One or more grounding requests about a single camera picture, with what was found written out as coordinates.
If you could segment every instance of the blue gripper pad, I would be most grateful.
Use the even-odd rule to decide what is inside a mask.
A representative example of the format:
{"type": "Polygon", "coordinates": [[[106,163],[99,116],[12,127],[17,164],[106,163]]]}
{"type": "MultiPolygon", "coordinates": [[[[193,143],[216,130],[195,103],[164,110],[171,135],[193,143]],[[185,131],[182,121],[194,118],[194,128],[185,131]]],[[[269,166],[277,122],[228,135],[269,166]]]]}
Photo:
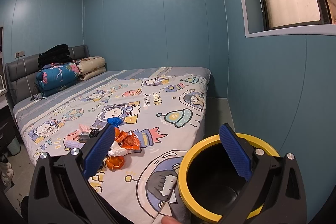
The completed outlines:
{"type": "Polygon", "coordinates": [[[115,134],[114,126],[109,125],[91,148],[83,161],[83,176],[85,179],[97,174],[103,159],[114,142],[115,134]]]}
{"type": "Polygon", "coordinates": [[[238,175],[248,181],[252,176],[251,160],[225,124],[219,129],[219,138],[238,175]]]}

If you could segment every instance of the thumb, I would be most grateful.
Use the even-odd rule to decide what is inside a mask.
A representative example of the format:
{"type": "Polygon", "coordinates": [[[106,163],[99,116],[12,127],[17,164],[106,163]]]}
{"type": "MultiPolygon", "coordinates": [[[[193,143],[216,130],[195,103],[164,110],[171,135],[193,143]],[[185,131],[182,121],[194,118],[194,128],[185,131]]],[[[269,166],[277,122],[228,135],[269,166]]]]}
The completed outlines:
{"type": "Polygon", "coordinates": [[[175,218],[171,216],[164,216],[161,219],[161,224],[182,224],[182,223],[178,222],[175,218]]]}

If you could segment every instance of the yellow and black trash can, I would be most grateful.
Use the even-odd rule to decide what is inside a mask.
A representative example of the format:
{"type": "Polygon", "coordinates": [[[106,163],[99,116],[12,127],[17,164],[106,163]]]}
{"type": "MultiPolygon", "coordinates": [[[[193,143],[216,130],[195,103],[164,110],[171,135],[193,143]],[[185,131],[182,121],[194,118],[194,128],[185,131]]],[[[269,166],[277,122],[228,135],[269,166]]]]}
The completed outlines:
{"type": "MultiPolygon", "coordinates": [[[[279,157],[276,150],[263,140],[240,133],[237,136],[268,155],[279,157]]],[[[178,187],[184,204],[196,217],[210,223],[217,223],[226,214],[245,183],[246,180],[238,176],[219,135],[194,145],[184,156],[178,174],[178,187]]],[[[248,218],[260,213],[266,195],[261,193],[248,218]]]]}

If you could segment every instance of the wall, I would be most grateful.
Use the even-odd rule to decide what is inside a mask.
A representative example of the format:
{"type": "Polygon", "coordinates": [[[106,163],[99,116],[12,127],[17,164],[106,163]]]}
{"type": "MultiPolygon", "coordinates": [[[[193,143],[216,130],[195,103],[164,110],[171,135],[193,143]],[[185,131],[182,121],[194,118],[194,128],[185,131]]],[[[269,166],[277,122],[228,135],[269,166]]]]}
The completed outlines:
{"type": "Polygon", "coordinates": [[[208,96],[226,97],[227,28],[223,0],[84,0],[84,42],[108,70],[201,66],[208,96]]]}
{"type": "Polygon", "coordinates": [[[310,220],[335,186],[336,38],[246,38],[241,0],[225,0],[228,101],[237,132],[292,152],[305,184],[310,220]]]}
{"type": "Polygon", "coordinates": [[[83,44],[82,0],[0,0],[4,63],[66,43],[83,44]]]}

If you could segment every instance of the yellow trash can rim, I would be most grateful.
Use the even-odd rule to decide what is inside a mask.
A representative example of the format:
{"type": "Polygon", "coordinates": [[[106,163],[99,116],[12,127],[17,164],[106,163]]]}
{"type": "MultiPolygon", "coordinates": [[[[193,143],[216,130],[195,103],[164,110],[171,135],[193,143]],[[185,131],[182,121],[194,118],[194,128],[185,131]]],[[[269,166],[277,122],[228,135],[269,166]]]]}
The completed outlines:
{"type": "MultiPolygon", "coordinates": [[[[247,134],[237,133],[237,136],[240,138],[246,139],[252,146],[255,148],[262,148],[268,155],[270,156],[277,156],[279,157],[279,154],[277,151],[270,146],[265,141],[251,136],[247,134]]],[[[201,205],[199,205],[196,200],[193,198],[191,193],[189,192],[188,186],[187,186],[187,173],[190,164],[192,161],[196,158],[196,156],[201,153],[203,150],[216,145],[220,143],[219,135],[211,136],[209,138],[206,138],[197,144],[195,144],[188,152],[185,154],[178,173],[178,179],[177,184],[180,192],[180,196],[184,202],[184,204],[187,206],[187,208],[198,218],[201,218],[202,220],[211,222],[211,223],[217,223],[221,219],[221,215],[214,214],[206,209],[204,209],[201,205]]],[[[260,213],[263,206],[260,206],[258,209],[252,211],[248,218],[251,218],[257,214],[260,213]]]]}

